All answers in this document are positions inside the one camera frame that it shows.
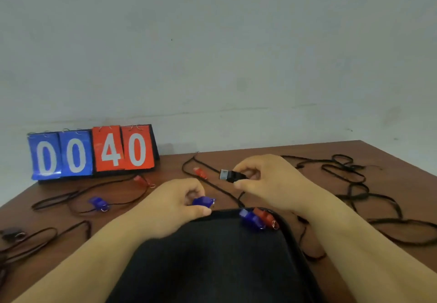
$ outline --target forearm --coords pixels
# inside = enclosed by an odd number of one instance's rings
[[[104,302],[144,241],[133,228],[119,228],[126,223],[120,220],[102,228],[14,303]]]
[[[328,256],[362,302],[433,302],[437,274],[323,191],[305,216]]]

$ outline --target person's left hand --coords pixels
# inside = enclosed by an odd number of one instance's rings
[[[162,238],[191,220],[211,214],[207,207],[191,205],[200,196],[205,196],[205,190],[198,179],[167,181],[124,216],[137,227],[142,239]]]

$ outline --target wall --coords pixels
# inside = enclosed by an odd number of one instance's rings
[[[437,0],[0,0],[0,204],[27,132],[161,153],[362,139],[437,173]]]

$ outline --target black tray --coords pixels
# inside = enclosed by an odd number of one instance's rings
[[[115,302],[325,302],[284,219],[255,232],[239,209],[214,211],[144,242],[107,299]]]

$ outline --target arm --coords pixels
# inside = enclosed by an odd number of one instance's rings
[[[98,231],[14,303],[104,302],[142,242],[170,235],[184,223],[211,214],[204,206],[186,206],[204,195],[197,179],[162,184]]]
[[[305,217],[359,303],[435,302],[437,274],[279,156],[250,157],[236,188]]]

